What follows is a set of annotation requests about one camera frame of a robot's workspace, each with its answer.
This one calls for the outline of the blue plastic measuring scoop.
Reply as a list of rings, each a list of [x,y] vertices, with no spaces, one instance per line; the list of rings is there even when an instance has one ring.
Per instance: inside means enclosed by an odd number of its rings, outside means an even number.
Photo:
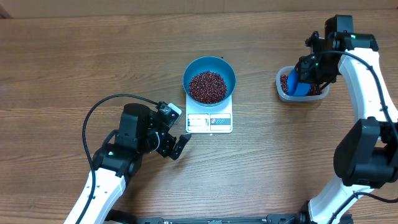
[[[300,83],[298,74],[293,69],[287,78],[287,94],[289,96],[306,96],[311,89],[311,84]]]

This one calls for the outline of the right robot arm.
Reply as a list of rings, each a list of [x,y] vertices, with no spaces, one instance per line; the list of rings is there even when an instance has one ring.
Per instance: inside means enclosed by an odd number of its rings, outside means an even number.
[[[298,222],[352,223],[345,213],[363,196],[397,203],[372,193],[397,181],[397,108],[382,77],[376,38],[355,33],[352,16],[328,19],[325,36],[314,32],[305,44],[311,53],[300,57],[295,81],[322,90],[341,75],[355,124],[335,149],[333,178],[303,206]]]

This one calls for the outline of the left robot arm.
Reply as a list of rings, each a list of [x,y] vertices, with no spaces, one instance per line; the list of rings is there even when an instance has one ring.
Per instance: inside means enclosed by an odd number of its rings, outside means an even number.
[[[155,110],[130,103],[124,106],[119,128],[111,131],[93,156],[94,171],[65,220],[66,223],[137,223],[133,215],[113,208],[141,168],[144,154],[179,158],[190,134],[169,134],[183,111],[161,102]]]

